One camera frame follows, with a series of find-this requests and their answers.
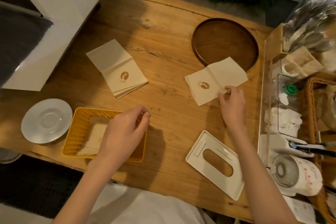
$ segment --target forearm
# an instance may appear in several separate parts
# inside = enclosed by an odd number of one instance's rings
[[[255,223],[297,223],[279,189],[267,173],[246,128],[233,129],[250,209]]]
[[[118,169],[117,166],[113,170],[107,169],[105,161],[97,157],[89,163],[82,179],[57,214],[53,224],[86,223],[97,198]]]

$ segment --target round wooden tray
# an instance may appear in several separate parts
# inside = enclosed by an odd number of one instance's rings
[[[201,22],[192,34],[191,46],[205,66],[231,57],[248,71],[259,56],[253,35],[239,23],[222,18]]]

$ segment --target gray floor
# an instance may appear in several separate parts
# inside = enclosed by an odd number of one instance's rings
[[[290,0],[278,0],[273,7],[266,12],[247,8],[241,4],[220,3],[213,4],[207,0],[184,0],[197,5],[205,6],[214,10],[218,10],[227,14],[235,15],[247,20],[255,21],[259,24],[269,27],[277,27],[284,22],[297,2]]]

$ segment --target white machine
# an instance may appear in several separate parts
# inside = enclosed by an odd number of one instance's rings
[[[2,88],[39,91],[99,0],[23,0],[19,5],[18,1],[0,4],[42,14],[53,25]]]

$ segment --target person's left hand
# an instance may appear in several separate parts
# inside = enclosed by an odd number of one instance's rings
[[[116,115],[107,125],[97,158],[107,159],[108,163],[121,166],[141,141],[148,127],[149,117],[151,114],[142,105]]]

